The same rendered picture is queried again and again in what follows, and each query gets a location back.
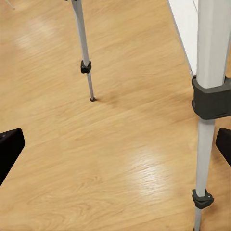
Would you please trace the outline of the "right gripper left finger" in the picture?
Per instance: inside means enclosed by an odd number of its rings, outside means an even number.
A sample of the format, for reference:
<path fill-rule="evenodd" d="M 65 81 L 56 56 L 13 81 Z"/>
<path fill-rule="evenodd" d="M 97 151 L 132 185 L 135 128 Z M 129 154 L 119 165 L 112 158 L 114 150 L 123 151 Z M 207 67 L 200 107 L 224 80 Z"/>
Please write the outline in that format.
<path fill-rule="evenodd" d="M 0 133 L 0 186 L 25 147 L 20 128 Z"/>

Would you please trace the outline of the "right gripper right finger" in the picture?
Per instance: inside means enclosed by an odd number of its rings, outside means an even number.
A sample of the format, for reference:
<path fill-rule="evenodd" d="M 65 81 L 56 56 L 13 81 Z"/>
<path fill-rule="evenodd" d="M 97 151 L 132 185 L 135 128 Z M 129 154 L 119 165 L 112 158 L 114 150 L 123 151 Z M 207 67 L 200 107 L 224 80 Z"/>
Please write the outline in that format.
<path fill-rule="evenodd" d="M 222 153 L 226 161 L 231 167 L 231 130 L 220 128 L 218 131 L 216 146 Z"/>

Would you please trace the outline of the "camera tripod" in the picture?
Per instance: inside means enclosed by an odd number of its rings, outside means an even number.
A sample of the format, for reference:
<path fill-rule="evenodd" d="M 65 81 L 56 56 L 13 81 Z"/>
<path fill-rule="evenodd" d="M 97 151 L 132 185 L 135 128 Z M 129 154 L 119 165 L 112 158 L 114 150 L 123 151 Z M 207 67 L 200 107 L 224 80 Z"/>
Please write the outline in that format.
<path fill-rule="evenodd" d="M 94 101 L 91 60 L 81 0 L 71 0 L 82 52 L 81 73 L 87 73 L 90 101 Z M 226 67 L 231 42 L 231 0 L 167 0 L 192 76 L 192 107 L 199 116 L 196 166 L 195 223 L 200 231 L 202 209 L 211 206 L 206 190 L 215 121 L 231 116 L 231 78 Z"/>

